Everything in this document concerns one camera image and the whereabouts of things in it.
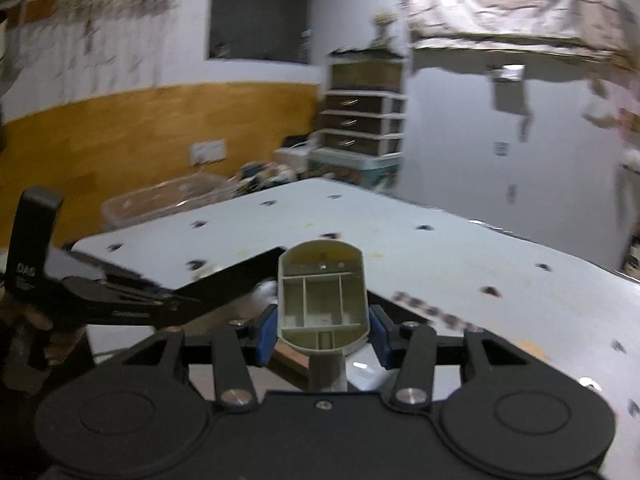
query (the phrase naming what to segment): metal screw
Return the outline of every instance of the metal screw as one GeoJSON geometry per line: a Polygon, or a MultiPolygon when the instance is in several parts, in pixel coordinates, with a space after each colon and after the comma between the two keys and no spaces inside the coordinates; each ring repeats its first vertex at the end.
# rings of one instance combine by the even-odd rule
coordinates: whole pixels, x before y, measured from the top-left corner
{"type": "Polygon", "coordinates": [[[254,400],[254,396],[252,396],[252,394],[247,390],[232,388],[230,390],[225,390],[220,396],[220,399],[232,406],[246,406],[254,400]]]}
{"type": "Polygon", "coordinates": [[[324,412],[330,410],[333,406],[334,404],[330,400],[318,400],[318,402],[316,402],[316,408],[324,412]]]}
{"type": "Polygon", "coordinates": [[[396,392],[396,399],[403,404],[422,404],[427,401],[427,393],[420,388],[402,388],[396,392]]]}

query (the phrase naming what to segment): table surface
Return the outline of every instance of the table surface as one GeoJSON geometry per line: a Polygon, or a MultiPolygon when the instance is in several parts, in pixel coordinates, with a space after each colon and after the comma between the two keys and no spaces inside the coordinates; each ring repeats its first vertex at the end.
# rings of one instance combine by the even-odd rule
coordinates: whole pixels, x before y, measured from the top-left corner
{"type": "MultiPolygon", "coordinates": [[[[455,316],[450,321],[485,327],[543,353],[576,379],[596,381],[618,416],[602,473],[611,480],[640,478],[640,414],[630,410],[640,403],[640,285],[589,262],[442,210],[324,179],[85,238],[74,248],[178,288],[195,279],[191,260],[219,269],[327,233],[362,250],[367,288],[380,296],[404,292],[455,316]],[[195,228],[197,221],[206,223],[195,228]],[[111,251],[113,244],[122,246],[111,251]],[[499,297],[483,293],[487,286],[499,297]]],[[[424,309],[407,308],[427,317],[424,309]]],[[[443,317],[434,320],[438,333],[460,334],[443,317]]],[[[118,336],[108,327],[99,331],[97,338],[118,336]]]]}

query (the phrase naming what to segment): black handle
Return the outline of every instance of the black handle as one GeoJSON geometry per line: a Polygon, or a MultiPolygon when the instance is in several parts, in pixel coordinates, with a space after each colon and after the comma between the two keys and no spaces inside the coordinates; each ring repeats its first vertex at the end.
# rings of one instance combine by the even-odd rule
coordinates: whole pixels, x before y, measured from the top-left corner
{"type": "Polygon", "coordinates": [[[31,368],[35,368],[44,372],[49,368],[49,362],[44,355],[45,348],[49,345],[53,330],[36,330],[31,339],[31,351],[27,364],[31,368]]]}

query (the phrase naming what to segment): plastic storage bin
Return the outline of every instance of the plastic storage bin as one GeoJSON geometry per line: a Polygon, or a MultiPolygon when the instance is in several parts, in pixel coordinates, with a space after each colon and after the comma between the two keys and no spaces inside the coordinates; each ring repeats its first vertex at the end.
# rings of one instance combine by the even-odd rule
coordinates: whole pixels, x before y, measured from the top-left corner
{"type": "Polygon", "coordinates": [[[237,185],[222,176],[196,173],[108,199],[102,228],[113,231],[233,198],[237,185]]]}

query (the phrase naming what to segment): drawer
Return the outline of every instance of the drawer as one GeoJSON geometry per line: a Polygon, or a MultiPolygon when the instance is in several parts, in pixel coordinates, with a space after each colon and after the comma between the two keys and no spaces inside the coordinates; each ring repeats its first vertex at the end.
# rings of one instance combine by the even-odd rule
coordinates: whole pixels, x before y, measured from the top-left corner
{"type": "Polygon", "coordinates": [[[362,153],[363,155],[382,156],[396,153],[400,150],[402,139],[367,139],[348,135],[324,132],[320,145],[325,148],[342,150],[344,152],[362,153]]]}
{"type": "Polygon", "coordinates": [[[404,122],[402,119],[376,119],[332,114],[323,114],[322,117],[325,128],[371,135],[400,134],[404,122]]]}
{"type": "Polygon", "coordinates": [[[331,95],[325,99],[326,110],[344,110],[370,114],[404,114],[404,99],[371,95],[331,95]]]}
{"type": "Polygon", "coordinates": [[[391,99],[391,113],[404,114],[406,112],[404,107],[405,103],[406,101],[404,99],[391,99]]]}
{"type": "Polygon", "coordinates": [[[331,66],[334,90],[383,90],[399,92],[402,65],[385,61],[359,61],[331,66]]]}
{"type": "Polygon", "coordinates": [[[387,142],[388,145],[385,150],[387,153],[400,153],[402,151],[402,139],[390,139],[387,142]]]}
{"type": "Polygon", "coordinates": [[[327,110],[348,110],[351,112],[368,112],[383,114],[383,97],[328,95],[326,97],[327,110]]]}

